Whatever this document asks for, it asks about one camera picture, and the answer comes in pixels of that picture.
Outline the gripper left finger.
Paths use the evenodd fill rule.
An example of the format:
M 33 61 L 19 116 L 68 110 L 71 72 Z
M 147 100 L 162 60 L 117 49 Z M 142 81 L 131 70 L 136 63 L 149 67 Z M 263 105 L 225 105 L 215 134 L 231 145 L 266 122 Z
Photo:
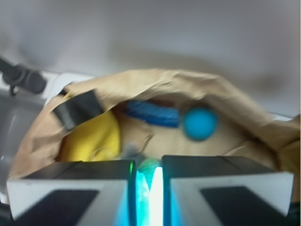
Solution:
M 7 181 L 15 226 L 135 226 L 133 160 L 55 162 Z

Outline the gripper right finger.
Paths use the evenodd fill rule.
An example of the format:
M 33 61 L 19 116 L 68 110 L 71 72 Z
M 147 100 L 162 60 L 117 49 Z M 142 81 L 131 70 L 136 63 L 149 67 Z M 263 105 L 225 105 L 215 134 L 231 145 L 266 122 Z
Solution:
M 287 226 L 294 175 L 239 156 L 165 155 L 163 225 Z

